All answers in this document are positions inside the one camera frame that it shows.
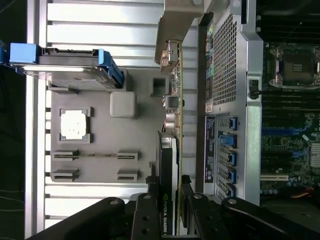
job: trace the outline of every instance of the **cpu socket cover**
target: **cpu socket cover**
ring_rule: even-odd
[[[270,85],[281,89],[320,88],[318,48],[282,46],[270,52],[275,56],[275,76]]]

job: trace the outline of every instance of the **metal side panel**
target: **metal side panel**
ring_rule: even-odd
[[[154,63],[158,20],[164,0],[28,0],[27,40],[41,47],[109,51],[119,67],[158,70]],[[186,101],[196,101],[198,27],[192,23],[184,41]],[[25,154],[25,237],[28,238],[105,197],[147,191],[142,183],[52,182],[51,101],[45,82],[27,77]],[[188,105],[190,114],[197,104]],[[193,130],[188,136],[195,138]],[[186,141],[186,146],[193,142]],[[195,175],[195,147],[184,153],[184,171]]]
[[[256,0],[247,0],[246,10],[244,24],[241,2],[231,0],[219,21],[213,21],[213,97],[206,101],[206,113],[215,115],[217,123],[237,117],[236,196],[259,205],[262,105],[261,97],[251,99],[249,92],[251,81],[261,89],[263,41],[256,34]],[[216,145],[216,164],[219,157]]]

